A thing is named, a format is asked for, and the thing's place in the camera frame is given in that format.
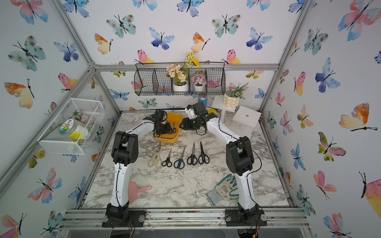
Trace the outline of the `purple flowers in white pot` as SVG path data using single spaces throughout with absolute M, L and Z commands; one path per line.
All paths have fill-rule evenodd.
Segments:
M 191 78 L 191 82 L 194 85 L 195 92 L 202 92 L 207 85 L 206 77 L 203 73 L 197 73 Z

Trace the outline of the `small black handled scissors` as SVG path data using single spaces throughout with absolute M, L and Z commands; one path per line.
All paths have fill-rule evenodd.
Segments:
M 161 163 L 161 165 L 163 167 L 169 167 L 170 168 L 172 166 L 173 163 L 170 160 L 171 159 L 171 152 L 172 152 L 172 150 L 170 149 L 166 160 Z

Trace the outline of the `round green labelled tin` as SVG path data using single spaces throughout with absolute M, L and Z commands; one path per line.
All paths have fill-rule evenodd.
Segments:
M 59 132 L 73 141 L 83 141 L 87 139 L 90 130 L 83 123 L 68 119 L 61 125 Z

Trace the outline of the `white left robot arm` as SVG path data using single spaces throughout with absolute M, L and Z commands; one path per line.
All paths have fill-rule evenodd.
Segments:
M 139 156 L 139 140 L 154 131 L 169 134 L 172 128 L 166 119 L 167 113 L 158 109 L 154 114 L 145 117 L 139 125 L 115 134 L 111 151 L 115 164 L 115 179 L 109 209 L 128 207 L 128 189 L 132 168 Z

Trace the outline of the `all black scissors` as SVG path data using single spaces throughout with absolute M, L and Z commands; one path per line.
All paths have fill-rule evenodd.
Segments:
M 198 157 L 199 164 L 209 164 L 210 158 L 205 154 L 202 142 L 200 142 L 200 156 Z

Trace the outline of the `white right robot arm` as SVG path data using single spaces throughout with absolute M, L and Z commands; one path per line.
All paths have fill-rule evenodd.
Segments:
M 244 212 L 259 210 L 260 206 L 255 202 L 253 194 L 252 169 L 255 159 L 250 139 L 233 133 L 215 113 L 209 113 L 202 102 L 188 105 L 185 112 L 188 117 L 181 122 L 181 129 L 196 131 L 204 127 L 226 146 L 226 164 L 236 178 L 240 210 Z

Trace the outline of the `beige handled kitchen scissors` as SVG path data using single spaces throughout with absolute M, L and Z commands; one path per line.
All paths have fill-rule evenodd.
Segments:
M 161 167 L 162 160 L 161 160 L 161 157 L 160 157 L 160 150 L 161 150 L 161 142 L 159 143 L 158 148 L 157 148 L 155 154 L 153 155 L 153 157 L 148 162 L 148 167 L 149 168 L 153 168 L 153 167 L 159 168 L 159 167 Z

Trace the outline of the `black handled steel scissors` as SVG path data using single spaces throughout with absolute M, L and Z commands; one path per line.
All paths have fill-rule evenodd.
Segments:
M 192 146 L 191 155 L 187 158 L 187 164 L 193 166 L 197 164 L 197 158 L 195 156 L 195 143 Z

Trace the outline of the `aluminium front rail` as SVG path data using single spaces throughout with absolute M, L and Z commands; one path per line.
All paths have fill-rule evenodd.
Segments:
M 309 223 L 301 208 L 266 207 L 264 214 L 249 222 L 243 222 L 238 210 L 233 208 L 179 208 L 179 209 L 130 209 L 137 230 L 169 229 L 278 229 L 309 228 Z M 68 210 L 60 225 L 62 230 L 115 229 L 106 217 L 104 209 Z

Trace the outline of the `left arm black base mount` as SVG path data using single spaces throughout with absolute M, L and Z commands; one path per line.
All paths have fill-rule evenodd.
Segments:
M 113 206 L 111 203 L 107 205 L 106 220 L 102 222 L 103 228 L 141 228 L 144 225 L 146 211 L 129 210 L 129 204 L 125 206 Z

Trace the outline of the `cream flowers in white pot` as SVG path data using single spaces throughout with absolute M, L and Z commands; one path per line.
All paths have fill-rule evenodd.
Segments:
M 171 78 L 174 92 L 187 92 L 189 90 L 188 78 L 181 65 L 173 63 L 166 67 L 167 77 Z

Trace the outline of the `blue handled scissors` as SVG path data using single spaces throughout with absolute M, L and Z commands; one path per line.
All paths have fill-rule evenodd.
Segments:
M 182 153 L 181 153 L 179 159 L 177 159 L 174 162 L 174 168 L 179 169 L 179 170 L 184 168 L 184 166 L 185 166 L 185 162 L 184 162 L 185 149 L 186 149 L 186 147 L 183 148 Z

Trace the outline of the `yellow plastic storage box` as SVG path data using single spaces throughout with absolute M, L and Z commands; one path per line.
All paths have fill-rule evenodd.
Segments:
M 176 126 L 176 133 L 175 134 L 163 134 L 163 135 L 156 135 L 157 139 L 161 143 L 168 143 L 168 144 L 174 144 L 178 141 L 179 134 L 181 132 L 181 129 L 179 128 L 181 122 L 183 120 L 183 116 L 181 114 L 175 114 L 175 113 L 168 113 L 167 114 L 167 121 L 172 127 L 173 122 L 175 122 Z

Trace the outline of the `pink plastic scoop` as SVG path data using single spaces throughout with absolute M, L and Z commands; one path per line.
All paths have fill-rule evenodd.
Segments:
M 138 187 L 135 182 L 129 182 L 128 198 L 129 203 L 132 204 L 136 201 L 138 194 L 152 189 L 152 186 Z

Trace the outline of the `green white work glove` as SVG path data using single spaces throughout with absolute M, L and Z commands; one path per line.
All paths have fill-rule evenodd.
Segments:
M 216 206 L 216 204 L 222 200 L 239 198 L 235 176 L 233 174 L 225 176 L 206 196 L 213 206 Z

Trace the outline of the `clear acrylic wall box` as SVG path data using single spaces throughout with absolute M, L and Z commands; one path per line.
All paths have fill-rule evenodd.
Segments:
M 52 154 L 85 155 L 93 142 L 102 142 L 104 117 L 101 101 L 70 98 L 37 143 Z

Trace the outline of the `yellow artificial flower stem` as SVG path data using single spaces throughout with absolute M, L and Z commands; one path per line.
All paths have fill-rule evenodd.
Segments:
M 186 57 L 184 59 L 185 66 L 190 68 L 192 66 L 196 66 L 200 68 L 200 62 L 199 60 L 195 57 L 194 52 L 189 52 L 186 54 Z

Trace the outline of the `white tiered display stand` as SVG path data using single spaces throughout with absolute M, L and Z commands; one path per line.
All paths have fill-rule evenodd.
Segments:
M 211 107 L 221 110 L 221 122 L 224 123 L 226 112 L 234 114 L 232 121 L 239 124 L 239 129 L 234 130 L 236 134 L 251 137 L 253 130 L 257 126 L 262 113 L 244 106 L 235 108 L 226 107 L 223 103 L 223 96 L 215 96 Z

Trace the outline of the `succulent in cream bubble pot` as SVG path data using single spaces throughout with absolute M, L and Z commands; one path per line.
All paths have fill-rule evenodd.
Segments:
M 235 108 L 240 100 L 245 100 L 244 91 L 248 89 L 248 83 L 235 85 L 230 83 L 228 90 L 225 92 L 223 104 L 227 108 Z

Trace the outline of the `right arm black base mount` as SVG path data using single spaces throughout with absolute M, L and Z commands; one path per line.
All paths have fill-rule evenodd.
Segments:
M 236 209 L 225 210 L 225 222 L 227 227 L 262 227 L 267 226 L 267 217 L 258 204 L 246 210 L 238 205 Z

